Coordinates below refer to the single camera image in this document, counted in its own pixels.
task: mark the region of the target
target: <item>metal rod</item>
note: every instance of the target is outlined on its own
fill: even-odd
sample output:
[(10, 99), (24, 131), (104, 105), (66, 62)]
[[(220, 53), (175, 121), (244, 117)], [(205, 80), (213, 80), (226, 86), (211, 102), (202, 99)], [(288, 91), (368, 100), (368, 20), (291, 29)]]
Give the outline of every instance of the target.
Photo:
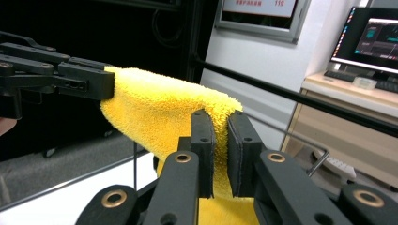
[(133, 142), (134, 145), (134, 189), (137, 190), (137, 159), (138, 159), (138, 154), (137, 154), (137, 142)]
[(198, 57), (195, 57), (193, 59), (193, 62), (196, 64), (197, 67), (209, 69), (211, 71), (220, 73), (221, 75), (232, 78), (234, 80), (249, 84), (254, 87), (258, 87), (260, 89), (263, 89), (270, 93), (276, 94), (278, 96), (294, 100), (296, 102), (313, 107), (322, 112), (341, 117), (350, 122), (353, 122), (353, 123), (365, 126), (367, 128), (371, 128), (371, 129), (377, 130), (379, 132), (388, 134), (392, 137), (398, 138), (398, 126), (397, 125), (373, 118), (371, 116), (368, 116), (368, 115), (365, 115), (365, 114), (362, 114), (359, 112), (353, 112), (353, 111), (350, 111), (350, 110), (345, 109), (340, 106), (326, 103), (326, 102), (316, 99), (314, 97), (304, 96), (300, 93), (288, 90), (286, 88), (280, 87), (278, 85), (275, 85), (275, 84), (272, 84), (269, 82), (257, 80), (255, 78), (232, 71), (230, 69), (226, 69), (223, 67), (209, 64), (209, 63), (199, 59)]
[(139, 7), (139, 8), (152, 8), (152, 9), (159, 9), (164, 11), (180, 11), (181, 5), (180, 4), (169, 4), (169, 3), (162, 3), (157, 1), (148, 1), (148, 0), (92, 0), (97, 2), (106, 2), (112, 4), (118, 4), (121, 6), (128, 6), (128, 7)]
[(192, 67), (191, 57), (198, 52), (200, 27), (204, 0), (187, 1), (185, 12), (184, 42), (180, 59), (180, 75), (187, 82), (194, 82), (196, 67)]
[[(139, 158), (141, 156), (144, 156), (144, 155), (146, 155), (148, 153), (149, 152), (147, 152), (147, 151), (142, 151), (139, 154), (137, 154), (137, 158)], [(102, 168), (99, 168), (99, 169), (97, 169), (95, 171), (88, 172), (86, 174), (83, 174), (81, 176), (78, 176), (76, 178), (68, 180), (66, 182), (63, 182), (63, 183), (60, 183), (60, 184), (55, 185), (53, 187), (47, 188), (47, 189), (45, 189), (45, 190), (43, 190), (43, 191), (41, 191), (39, 193), (33, 194), (33, 195), (28, 196), (26, 198), (23, 198), (21, 200), (18, 200), (18, 201), (15, 201), (15, 202), (11, 202), (10, 204), (6, 204), (4, 206), (1, 206), (0, 207), (0, 212), (6, 211), (6, 210), (8, 210), (8, 209), (10, 209), (12, 207), (15, 207), (17, 205), (20, 205), (22, 203), (27, 203), (29, 201), (32, 201), (32, 200), (34, 200), (34, 199), (36, 199), (38, 197), (44, 196), (46, 194), (53, 193), (54, 191), (57, 191), (57, 190), (59, 190), (61, 188), (66, 188), (66, 187), (68, 187), (70, 185), (76, 184), (77, 182), (83, 181), (83, 180), (85, 180), (87, 178), (90, 178), (90, 177), (92, 177), (94, 175), (97, 175), (97, 174), (100, 174), (100, 173), (104, 173), (104, 172), (106, 172), (108, 170), (111, 170), (111, 169), (113, 169), (113, 168), (115, 168), (117, 166), (120, 166), (120, 165), (123, 165), (125, 163), (128, 163), (128, 162), (130, 162), (132, 160), (135, 161), (137, 158), (135, 158), (134, 156), (123, 158), (123, 159), (121, 159), (121, 160), (119, 160), (117, 162), (113, 162), (113, 163), (111, 163), (111, 164), (109, 164), (107, 166), (104, 166)]]

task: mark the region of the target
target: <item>towel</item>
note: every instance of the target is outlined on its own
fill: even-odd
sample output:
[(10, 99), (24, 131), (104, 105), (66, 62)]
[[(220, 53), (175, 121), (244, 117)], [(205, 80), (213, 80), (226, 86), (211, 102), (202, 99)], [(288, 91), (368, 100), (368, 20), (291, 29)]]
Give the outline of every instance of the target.
[(253, 199), (233, 198), (227, 176), (227, 118), (240, 102), (225, 93), (139, 68), (106, 67), (115, 74), (114, 97), (100, 104), (105, 118), (160, 159), (191, 136), (191, 114), (204, 109), (216, 135), (213, 199), (200, 199), (199, 224), (257, 224)]

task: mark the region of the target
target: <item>desk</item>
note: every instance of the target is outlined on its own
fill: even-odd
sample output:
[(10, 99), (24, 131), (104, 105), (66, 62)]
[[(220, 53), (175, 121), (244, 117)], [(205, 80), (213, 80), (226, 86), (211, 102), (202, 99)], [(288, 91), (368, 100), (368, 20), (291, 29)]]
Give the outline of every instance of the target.
[[(351, 82), (324, 77), (321, 72), (305, 79), (301, 93), (398, 124), (398, 95), (391, 92), (360, 89)], [(302, 104), (297, 105), (288, 130), (324, 146), (331, 156), (356, 170), (398, 187), (397, 138)], [(282, 151), (295, 155), (301, 147), (301, 142), (286, 136)]]

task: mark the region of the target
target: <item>black bar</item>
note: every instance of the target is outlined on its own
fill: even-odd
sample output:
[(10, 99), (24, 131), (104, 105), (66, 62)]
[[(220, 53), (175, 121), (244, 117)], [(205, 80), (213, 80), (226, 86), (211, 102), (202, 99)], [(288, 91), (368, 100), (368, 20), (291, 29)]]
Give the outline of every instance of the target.
[(63, 53), (45, 51), (14, 43), (0, 44), (0, 48), (3, 50), (4, 54), (6, 55), (11, 55), (14, 57), (20, 57), (39, 62), (60, 64), (70, 59), (69, 55)]
[(345, 185), (337, 205), (354, 224), (394, 224), (398, 221), (398, 202), (373, 187)]
[(254, 211), (260, 225), (283, 224), (278, 212), (258, 199), (254, 199)]
[(79, 215), (77, 225), (137, 224), (138, 195), (129, 186), (113, 185), (99, 191)]
[(179, 137), (177, 151), (191, 151), (191, 137)]
[(58, 86), (61, 88), (69, 88), (73, 91), (79, 91), (85, 95), (88, 84), (86, 81), (78, 81), (58, 76), (24, 74), (9, 77), (0, 76), (0, 86), (6, 88)]
[(365, 126), (367, 128), (371, 128), (371, 129), (380, 131), (382, 133), (391, 135), (392, 137), (398, 138), (398, 126), (397, 125), (373, 118), (371, 116), (368, 116), (368, 115), (365, 115), (365, 114), (362, 114), (359, 112), (353, 112), (353, 111), (350, 111), (350, 110), (345, 109), (340, 106), (326, 103), (326, 102), (316, 99), (314, 97), (306, 97), (297, 92), (288, 90), (286, 88), (277, 86), (275, 84), (271, 84), (269, 82), (263, 82), (263, 81), (255, 79), (255, 78), (251, 78), (247, 75), (232, 71), (230, 69), (226, 69), (223, 67), (218, 67), (218, 66), (209, 64), (209, 63), (199, 59), (198, 57), (195, 57), (193, 60), (196, 63), (196, 66), (209, 69), (211, 71), (220, 73), (226, 77), (235, 79), (237, 81), (249, 84), (254, 87), (258, 87), (260, 89), (263, 89), (270, 93), (276, 94), (278, 96), (294, 100), (296, 102), (313, 107), (322, 112), (336, 115), (338, 117), (341, 117), (341, 118), (351, 121), (353, 123), (356, 123), (356, 124)]
[(267, 150), (260, 158), (256, 196), (269, 193), (283, 224), (352, 224), (289, 155)]
[(199, 157), (200, 198), (213, 197), (214, 149), (216, 134), (205, 110), (191, 115), (191, 151)]
[(178, 1), (175, 3), (162, 3), (151, 0), (92, 0), (97, 2), (105, 2), (111, 4), (118, 4), (129, 7), (152, 8), (164, 11), (180, 11), (181, 5)]
[(58, 65), (58, 72), (60, 76), (66, 79), (88, 83), (88, 88), (85, 92), (73, 89), (73, 85), (70, 85), (68, 88), (60, 88), (59, 94), (96, 100), (109, 99), (114, 96), (114, 73), (67, 63)]
[(234, 197), (253, 197), (253, 164), (259, 160), (262, 142), (245, 113), (228, 117), (228, 178)]
[(199, 157), (190, 151), (170, 154), (149, 204), (144, 225), (197, 224)]
[(53, 75), (54, 73), (54, 66), (51, 64), (22, 59), (19, 57), (0, 54), (0, 62), (10, 63), (14, 66), (15, 71), (23, 71), (49, 76)]
[(107, 63), (101, 63), (101, 62), (78, 58), (78, 57), (71, 57), (68, 60), (68, 63), (73, 64), (73, 65), (79, 65), (79, 66), (82, 66), (85, 68), (96, 68), (96, 69), (100, 69), (100, 70), (104, 70), (105, 67), (112, 67), (112, 65), (107, 64)]
[(19, 42), (23, 42), (23, 44), (28, 43), (33, 48), (56, 52), (55, 48), (39, 45), (36, 43), (35, 40), (33, 40), (30, 37), (18, 36), (8, 32), (0, 31), (0, 42), (7, 42), (7, 41), (14, 42), (16, 40)]
[(193, 83), (195, 71), (198, 68), (193, 66), (191, 57), (197, 53), (198, 49), (204, 0), (188, 0), (185, 4), (185, 29), (180, 75), (185, 76), (185, 81)]
[(136, 212), (140, 214), (140, 218), (138, 219), (138, 222), (136, 224), (143, 224), (145, 219), (145, 212), (150, 205), (150, 201), (152, 200), (153, 192), (155, 191), (157, 184), (158, 184), (158, 179), (152, 181), (151, 183), (147, 184), (146, 186), (142, 187), (137, 191), (138, 201), (135, 206), (137, 209)]

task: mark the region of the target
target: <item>black metal frame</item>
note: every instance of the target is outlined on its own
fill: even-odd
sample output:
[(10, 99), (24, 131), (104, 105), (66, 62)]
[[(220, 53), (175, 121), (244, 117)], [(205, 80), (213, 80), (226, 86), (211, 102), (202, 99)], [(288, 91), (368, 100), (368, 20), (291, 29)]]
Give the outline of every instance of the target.
[(113, 97), (115, 75), (104, 71), (108, 64), (55, 52), (29, 37), (0, 31), (0, 38), (30, 45), (0, 43), (0, 117), (23, 117), (21, 90), (95, 100)]
[[(197, 55), (197, 44), (203, 4), (204, 1), (202, 0), (189, 1), (185, 7), (186, 27), (191, 29), (186, 28), (184, 33), (185, 47), (183, 55), (186, 57), (183, 56), (182, 58), (186, 61), (183, 62), (181, 71), (187, 75), (187, 81), (197, 80), (203, 68), (209, 69), (281, 97), (295, 100), (323, 112), (331, 113), (393, 137), (398, 137), (398, 127), (394, 124), (358, 114), (357, 112), (351, 112), (311, 97), (305, 97), (271, 83), (262, 82), (201, 60)], [(52, 55), (52, 51), (54, 51), (54, 49), (44, 49), (47, 50), (44, 54), (47, 56)], [(34, 54), (33, 57), (39, 60), (42, 56), (43, 54)], [(43, 68), (43, 65), (30, 65), (31, 62), (15, 58), (3, 58), (4, 60), (10, 61), (3, 65), (4, 70), (1, 71), (0, 86), (3, 87), (2, 91), (5, 94), (3, 96), (12, 97), (11, 103), (8, 102), (8, 104), (13, 106), (18, 105), (18, 100), (20, 100), (18, 96), (19, 88), (33, 88), (31, 90), (52, 92), (53, 88), (59, 85), (58, 80), (65, 84), (64, 79), (71, 78), (73, 86), (64, 85), (68, 90), (64, 94), (91, 98), (92, 96), (83, 94), (92, 89), (91, 87), (87, 88), (87, 85), (96, 86), (103, 84), (101, 80), (90, 80), (93, 78), (93, 72), (98, 72), (97, 62), (93, 63), (81, 59), (77, 59), (76, 62), (71, 60), (71, 58), (67, 58), (67, 61), (54, 61), (53, 67), (56, 67), (57, 72), (60, 72), (62, 76), (51, 76), (47, 73), (53, 74), (54, 71), (47, 71)], [(28, 76), (17, 75), (14, 74), (13, 67), (10, 67), (10, 64), (15, 64), (15, 67), (19, 67), (17, 69), (21, 70), (25, 70), (25, 66), (28, 65), (31, 68), (38, 69), (43, 74), (38, 75), (37, 78), (37, 75), (32, 76), (32, 74), (27, 74)], [(62, 70), (64, 64), (69, 65), (66, 70)], [(76, 77), (76, 74), (80, 74), (79, 78), (83, 76), (84, 80), (88, 79), (89, 82), (80, 80)], [(33, 87), (26, 86), (26, 81), (31, 78), (39, 82)], [(77, 85), (77, 87), (82, 87), (83, 90), (76, 90), (75, 83), (82, 83), (82, 85)], [(112, 83), (108, 80), (105, 82), (106, 87), (111, 85)], [(94, 97), (96, 99), (104, 99), (109, 96), (103, 97), (94, 94)], [(195, 123), (197, 119), (202, 119), (203, 121)], [(137, 195), (129, 195), (136, 200), (126, 209), (129, 210), (129, 213), (124, 214), (126, 217), (126, 220), (123, 220), (124, 222), (131, 221), (130, 219), (132, 218), (137, 224), (142, 222), (144, 224), (175, 224), (177, 221), (184, 221), (184, 224), (195, 224), (197, 222), (198, 198), (209, 198), (212, 196), (214, 135), (211, 132), (203, 132), (203, 130), (208, 130), (208, 127), (196, 133), (196, 131), (201, 130), (202, 125), (211, 126), (211, 121), (203, 117), (203, 112), (194, 113), (192, 122), (195, 123), (192, 125), (192, 136), (181, 137), (178, 151), (167, 158), (160, 179), (141, 190), (141, 192), (139, 191)], [(228, 125), (230, 128), (230, 136), (228, 137), (228, 177), (233, 190), (231, 194), (235, 197), (254, 197), (255, 210), (260, 223), (280, 224), (293, 222), (294, 224), (309, 224), (316, 221), (321, 224), (379, 224), (386, 221), (383, 219), (392, 219), (396, 217), (395, 215), (398, 215), (396, 202), (369, 187), (355, 186), (354, 190), (343, 190), (338, 201), (334, 202), (314, 185), (292, 158), (285, 153), (265, 149), (244, 113), (234, 113), (230, 117)], [(295, 182), (296, 186), (300, 187), (292, 188), (292, 181)], [(365, 194), (354, 196), (353, 193), (356, 190)], [(173, 203), (173, 207), (164, 203)], [(369, 206), (373, 207), (370, 212), (366, 208)], [(96, 214), (94, 211), (84, 211), (81, 214), (81, 218), (85, 217), (87, 212), (90, 215)]]

